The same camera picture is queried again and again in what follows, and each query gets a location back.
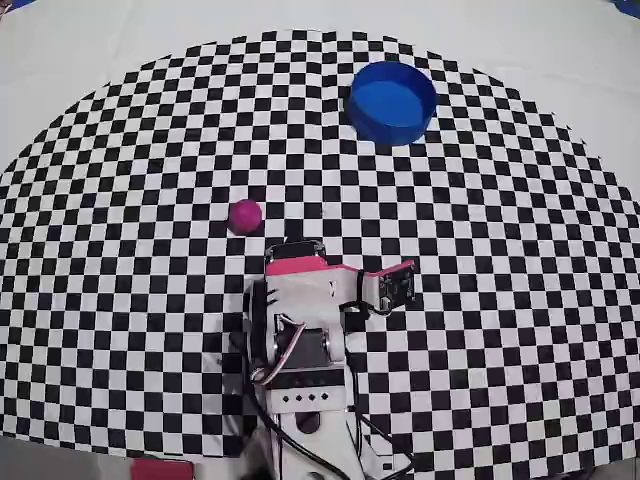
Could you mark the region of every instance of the pink object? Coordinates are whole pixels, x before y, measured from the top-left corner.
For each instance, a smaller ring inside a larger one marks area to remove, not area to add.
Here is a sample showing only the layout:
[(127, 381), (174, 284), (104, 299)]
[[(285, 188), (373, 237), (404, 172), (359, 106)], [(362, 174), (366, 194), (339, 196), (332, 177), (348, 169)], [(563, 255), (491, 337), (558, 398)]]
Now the pink object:
[(193, 480), (189, 462), (136, 458), (130, 469), (131, 480)]
[(229, 229), (237, 235), (245, 235), (256, 230), (262, 223), (262, 210), (254, 200), (244, 199), (231, 205), (229, 209)]
[[(413, 265), (413, 260), (407, 260), (399, 265), (385, 268), (376, 273), (365, 272), (367, 277), (382, 277), (387, 273), (395, 272), (409, 265)], [(267, 265), (266, 275), (267, 277), (276, 275), (289, 275), (291, 273), (304, 273), (315, 272), (318, 270), (334, 270), (334, 269), (351, 270), (357, 272), (357, 268), (350, 267), (349, 265), (328, 265), (322, 257), (298, 257), (298, 258), (281, 258)]]

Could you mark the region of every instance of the black cable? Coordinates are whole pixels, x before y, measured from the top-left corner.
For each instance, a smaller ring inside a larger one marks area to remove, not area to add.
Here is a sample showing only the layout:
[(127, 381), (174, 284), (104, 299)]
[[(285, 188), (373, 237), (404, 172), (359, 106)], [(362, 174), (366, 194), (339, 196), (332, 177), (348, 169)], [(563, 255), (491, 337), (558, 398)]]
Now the black cable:
[(370, 303), (367, 302), (358, 302), (357, 300), (352, 300), (350, 302), (345, 302), (342, 305), (339, 305), (340, 310), (344, 310), (345, 308), (358, 308), (362, 311), (362, 309), (364, 308), (365, 310), (369, 310), (372, 311), (373, 313), (375, 313), (376, 315), (388, 315), (389, 312), (384, 312), (382, 310), (378, 310), (377, 308), (375, 308), (373, 305), (371, 305)]
[(380, 435), (382, 438), (384, 438), (396, 450), (401, 451), (402, 454), (409, 459), (409, 464), (406, 467), (401, 468), (397, 472), (394, 472), (394, 473), (392, 473), (390, 475), (387, 475), (386, 477), (382, 478), (381, 480), (398, 480), (399, 478), (402, 478), (407, 473), (409, 473), (411, 470), (413, 470), (413, 463), (414, 463), (413, 454), (411, 454), (409, 452), (406, 452), (403, 448), (400, 448), (396, 443), (393, 442), (393, 438), (391, 437), (391, 435), (389, 435), (386, 432), (383, 432), (380, 428), (378, 428), (378, 426), (375, 423), (373, 423), (371, 420), (369, 420), (367, 417), (365, 417), (361, 412), (359, 412), (355, 408), (353, 409), (353, 412), (356, 414), (356, 419), (358, 419), (359, 421), (362, 421), (366, 426), (368, 426), (371, 430), (373, 430), (378, 435)]
[[(353, 407), (358, 410), (360, 400), (360, 387), (358, 385), (358, 374), (353, 368), (353, 360), (351, 354), (347, 352), (347, 366), (351, 371), (351, 378), (353, 381)], [(362, 423), (356, 416), (356, 453), (358, 458), (362, 456)]]
[(273, 433), (275, 433), (278, 436), (278, 438), (280, 438), (282, 441), (287, 443), (291, 448), (296, 450), (298, 453), (304, 455), (309, 460), (311, 460), (311, 461), (317, 463), (318, 465), (324, 467), (325, 469), (329, 470), (331, 473), (333, 473), (334, 475), (336, 475), (338, 478), (340, 478), (342, 480), (350, 480), (346, 473), (344, 473), (342, 470), (340, 470), (335, 465), (327, 462), (322, 457), (319, 457), (318, 455), (316, 455), (312, 451), (310, 451), (310, 450), (306, 449), (305, 447), (303, 447), (302, 445), (300, 445), (293, 438), (291, 438), (287, 434), (287, 432), (282, 430), (282, 428), (280, 428), (273, 421), (273, 419), (269, 416), (269, 414), (267, 414), (267, 412), (264, 410), (264, 408), (262, 408), (262, 405), (260, 405), (260, 402), (258, 401), (258, 397), (256, 396), (256, 390), (255, 390), (255, 388), (253, 386), (253, 383), (251, 383), (251, 380), (249, 378), (249, 373), (248, 373), (248, 371), (249, 371), (248, 370), (248, 368), (249, 368), (249, 354), (247, 353), (247, 349), (246, 348), (242, 348), (242, 349), (239, 348), (238, 345), (236, 345), (235, 342), (233, 340), (231, 340), (231, 339), (230, 339), (230, 342), (235, 348), (240, 350), (240, 353), (242, 354), (242, 357), (246, 362), (246, 367), (247, 368), (245, 369), (245, 381), (244, 381), (245, 388), (248, 391), (249, 400), (251, 400), (251, 403), (253, 404), (253, 408), (255, 409), (256, 413), (258, 414), (258, 417), (260, 418), (260, 420), (262, 420), (262, 423), (264, 423), (264, 426), (267, 427), (269, 430), (271, 430)]

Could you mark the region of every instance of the wire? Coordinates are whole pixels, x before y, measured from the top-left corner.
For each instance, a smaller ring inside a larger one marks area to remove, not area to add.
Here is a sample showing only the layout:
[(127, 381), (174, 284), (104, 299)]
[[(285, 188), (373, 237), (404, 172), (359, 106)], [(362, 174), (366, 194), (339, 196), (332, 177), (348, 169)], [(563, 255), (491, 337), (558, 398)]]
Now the wire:
[[(269, 298), (271, 295), (273, 295), (274, 293), (276, 293), (278, 291), (277, 288), (274, 288), (273, 290), (269, 290), (267, 292), (267, 298)], [(276, 303), (278, 301), (277, 298), (272, 298), (271, 300), (267, 301), (267, 307), (270, 307), (271, 305), (273, 305), (274, 303)]]
[[(245, 361), (245, 363), (247, 365), (247, 368), (248, 368), (248, 366), (249, 366), (249, 354), (247, 352), (246, 347), (240, 348), (235, 343), (235, 341), (231, 339), (231, 337), (230, 337), (230, 343), (236, 349), (238, 349), (240, 351), (240, 353), (242, 354), (242, 358), (244, 359), (244, 361)], [(267, 412), (264, 410), (264, 408), (262, 408), (262, 405), (260, 405), (260, 402), (258, 401), (258, 397), (256, 396), (255, 387), (254, 387), (253, 383), (250, 381), (249, 376), (247, 374), (245, 374), (244, 383), (245, 383), (245, 388), (247, 389), (247, 392), (248, 392), (249, 400), (253, 404), (253, 408), (256, 410), (256, 413), (258, 414), (258, 417), (260, 418), (260, 420), (262, 420), (262, 423), (264, 423), (264, 426), (266, 428), (268, 428), (270, 431), (275, 433), (276, 436), (279, 439), (284, 441), (286, 444), (288, 444), (291, 448), (296, 450), (298, 453), (304, 455), (309, 460), (311, 460), (312, 462), (317, 463), (321, 467), (324, 467), (325, 469), (327, 469), (328, 471), (330, 471), (331, 473), (336, 475), (341, 480), (350, 480), (349, 476), (346, 473), (344, 473), (342, 470), (340, 470), (335, 465), (327, 462), (322, 457), (319, 457), (318, 455), (316, 455), (312, 451), (310, 451), (310, 450), (306, 449), (305, 447), (303, 447), (302, 445), (300, 445), (298, 442), (296, 442), (293, 438), (291, 438), (284, 430), (282, 430), (282, 428), (280, 428), (273, 421), (273, 419), (267, 414)]]
[[(358, 373), (353, 368), (353, 359), (351, 353), (347, 352), (347, 366), (351, 371), (351, 378), (353, 379), (353, 407), (358, 410), (360, 400), (360, 386), (358, 385)], [(358, 458), (362, 456), (362, 423), (356, 416), (356, 439), (355, 447)]]
[(357, 300), (352, 300), (350, 302), (346, 302), (343, 303), (342, 305), (340, 305), (340, 310), (344, 310), (346, 308), (358, 308), (360, 311), (363, 310), (369, 310), (373, 313), (375, 313), (376, 315), (388, 315), (389, 312), (385, 312), (383, 310), (378, 310), (377, 308), (375, 308), (373, 305), (371, 305), (370, 303), (367, 302), (358, 302)]
[(262, 385), (262, 386), (268, 385), (274, 378), (276, 378), (276, 375), (278, 375), (278, 373), (280, 373), (280, 370), (282, 370), (282, 368), (284, 367), (285, 363), (287, 363), (287, 360), (291, 356), (291, 353), (293, 352), (293, 349), (295, 348), (296, 344), (298, 343), (298, 340), (300, 340), (300, 337), (302, 336), (302, 332), (304, 331), (304, 329), (307, 326), (305, 323), (299, 323), (299, 322), (296, 322), (296, 321), (292, 320), (288, 315), (286, 315), (284, 313), (281, 313), (279, 315), (279, 318), (280, 318), (280, 320), (284, 321), (285, 323), (288, 323), (289, 325), (295, 326), (296, 327), (296, 332), (293, 334), (293, 337), (291, 338), (291, 341), (289, 342), (289, 345), (287, 346), (285, 351), (282, 353), (282, 355), (280, 356), (280, 359), (278, 360), (276, 365), (271, 369), (269, 374), (265, 375), (265, 369), (264, 368), (256, 368), (251, 373), (251, 381), (252, 382), (256, 382), (256, 383), (258, 383), (259, 385)]
[(7, 4), (0, 2), (0, 20), (2, 20), (2, 17), (4, 16), (4, 14), (7, 13), (10, 9), (11, 9), (11, 2)]
[(368, 426), (371, 430), (373, 430), (378, 435), (380, 435), (382, 438), (384, 438), (396, 450), (401, 451), (402, 454), (409, 459), (409, 464), (407, 466), (401, 468), (397, 472), (394, 472), (394, 473), (392, 473), (390, 475), (387, 475), (386, 477), (383, 477), (381, 480), (398, 480), (399, 478), (402, 478), (407, 473), (409, 473), (411, 470), (413, 470), (413, 465), (414, 465), (413, 454), (405, 451), (403, 448), (400, 448), (399, 445), (394, 443), (393, 438), (391, 437), (391, 435), (389, 435), (386, 432), (383, 432), (380, 428), (378, 428), (378, 426), (375, 423), (373, 423), (371, 420), (369, 420), (367, 417), (365, 417), (364, 414), (362, 414), (361, 412), (359, 412), (355, 408), (353, 408), (352, 410), (356, 414), (356, 418), (359, 421), (362, 421), (366, 426)]

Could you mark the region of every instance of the blue bowl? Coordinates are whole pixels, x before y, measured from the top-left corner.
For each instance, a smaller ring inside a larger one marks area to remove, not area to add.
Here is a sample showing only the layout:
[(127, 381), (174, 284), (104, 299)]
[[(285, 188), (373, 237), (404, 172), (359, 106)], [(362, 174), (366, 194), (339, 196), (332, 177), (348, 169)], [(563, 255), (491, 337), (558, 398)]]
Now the blue bowl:
[(400, 62), (376, 62), (356, 74), (347, 115), (367, 140), (407, 145), (427, 129), (436, 104), (436, 90), (422, 72)]
[(622, 13), (640, 18), (640, 2), (638, 0), (615, 0), (614, 3)]

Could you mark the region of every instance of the checkerboard mat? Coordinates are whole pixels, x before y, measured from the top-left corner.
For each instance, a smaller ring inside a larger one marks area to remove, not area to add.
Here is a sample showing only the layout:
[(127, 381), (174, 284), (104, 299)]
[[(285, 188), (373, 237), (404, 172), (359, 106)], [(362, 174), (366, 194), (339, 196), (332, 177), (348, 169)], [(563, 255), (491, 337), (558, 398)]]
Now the checkerboard mat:
[[(438, 92), (412, 145), (359, 139), (344, 113), (380, 60)], [(225, 225), (245, 197), (266, 217), (246, 238)], [(5, 435), (237, 455), (256, 421), (229, 334), (265, 247), (304, 236), (357, 268), (416, 260), (416, 302), (348, 338), (360, 406), (416, 477), (537, 477), (640, 446), (638, 204), (553, 115), (433, 53), (315, 31), (189, 48), (69, 108), (0, 199)]]

